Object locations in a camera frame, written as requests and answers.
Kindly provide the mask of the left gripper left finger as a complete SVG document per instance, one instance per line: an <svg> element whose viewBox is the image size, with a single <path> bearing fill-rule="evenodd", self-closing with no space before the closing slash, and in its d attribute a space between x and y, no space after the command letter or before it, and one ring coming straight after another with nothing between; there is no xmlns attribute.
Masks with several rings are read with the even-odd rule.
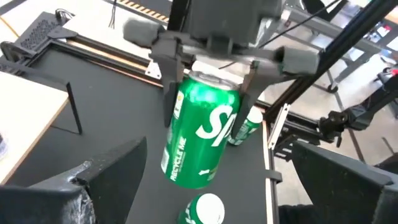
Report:
<svg viewBox="0 0 398 224"><path fill-rule="evenodd" d="M146 138L128 141L89 160L74 182L90 196L95 224L125 224L144 174Z"/></svg>

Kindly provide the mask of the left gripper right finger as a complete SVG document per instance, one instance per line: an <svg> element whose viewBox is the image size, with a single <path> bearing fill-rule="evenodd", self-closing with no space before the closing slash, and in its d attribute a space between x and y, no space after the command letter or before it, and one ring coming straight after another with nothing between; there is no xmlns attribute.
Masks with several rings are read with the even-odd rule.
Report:
<svg viewBox="0 0 398 224"><path fill-rule="evenodd" d="M394 174L302 141L292 162L327 224L394 224Z"/></svg>

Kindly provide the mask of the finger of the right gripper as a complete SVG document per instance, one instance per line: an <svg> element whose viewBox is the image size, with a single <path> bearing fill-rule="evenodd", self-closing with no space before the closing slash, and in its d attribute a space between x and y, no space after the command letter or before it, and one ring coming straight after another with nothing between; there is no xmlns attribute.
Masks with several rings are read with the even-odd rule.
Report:
<svg viewBox="0 0 398 224"><path fill-rule="evenodd" d="M245 75L242 84L240 84L241 104L231 129L232 138L237 136L260 94L279 78L280 66L277 63L257 60L252 62L250 72Z"/></svg>
<svg viewBox="0 0 398 224"><path fill-rule="evenodd" d="M164 125L170 126L174 112L178 87L183 78L183 63L181 62L180 42L169 34L159 34L153 42L150 58L158 64L164 94Z"/></svg>

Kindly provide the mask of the green Sprite can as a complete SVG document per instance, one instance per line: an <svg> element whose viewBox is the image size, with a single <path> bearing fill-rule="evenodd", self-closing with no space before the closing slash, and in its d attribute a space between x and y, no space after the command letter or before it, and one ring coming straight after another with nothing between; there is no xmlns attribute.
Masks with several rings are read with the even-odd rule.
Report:
<svg viewBox="0 0 398 224"><path fill-rule="evenodd" d="M217 195L200 194L181 210L177 224L222 224L224 216L224 204Z"/></svg>
<svg viewBox="0 0 398 224"><path fill-rule="evenodd" d="M236 83L190 72L177 92L160 163L166 178L188 189L209 185L239 107Z"/></svg>
<svg viewBox="0 0 398 224"><path fill-rule="evenodd" d="M256 129L259 128L262 123L263 115L261 110L253 106L245 119L243 125L241 126L239 132L235 138L231 136L228 138L228 142L234 146L240 145L245 141Z"/></svg>

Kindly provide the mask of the black perforated case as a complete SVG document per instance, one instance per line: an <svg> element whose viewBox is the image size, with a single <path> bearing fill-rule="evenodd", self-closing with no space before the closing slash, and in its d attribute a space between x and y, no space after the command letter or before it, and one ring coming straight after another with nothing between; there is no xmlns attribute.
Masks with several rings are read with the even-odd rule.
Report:
<svg viewBox="0 0 398 224"><path fill-rule="evenodd" d="M55 14L42 12L14 43L25 49L37 50L49 32L68 21L65 17L57 19Z"/></svg>

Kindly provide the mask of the silver mounting bracket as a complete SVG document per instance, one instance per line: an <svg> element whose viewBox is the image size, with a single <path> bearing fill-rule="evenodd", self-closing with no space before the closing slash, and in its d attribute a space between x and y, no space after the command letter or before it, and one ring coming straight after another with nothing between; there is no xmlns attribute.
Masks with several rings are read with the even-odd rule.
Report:
<svg viewBox="0 0 398 224"><path fill-rule="evenodd" d="M145 74L149 77L156 78L160 80L162 78L162 74L158 63L151 60L146 68Z"/></svg>

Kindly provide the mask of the silver strut bracket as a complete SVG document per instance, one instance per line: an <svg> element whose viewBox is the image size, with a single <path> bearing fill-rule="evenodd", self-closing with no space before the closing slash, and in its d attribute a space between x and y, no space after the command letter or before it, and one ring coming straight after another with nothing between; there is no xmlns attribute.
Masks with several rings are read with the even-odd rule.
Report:
<svg viewBox="0 0 398 224"><path fill-rule="evenodd" d="M285 123L286 117L289 113L290 105L285 103L283 107L281 107L271 131L271 135L268 138L268 149L273 150L276 146L276 142L279 138L280 132L282 131L283 125Z"/></svg>

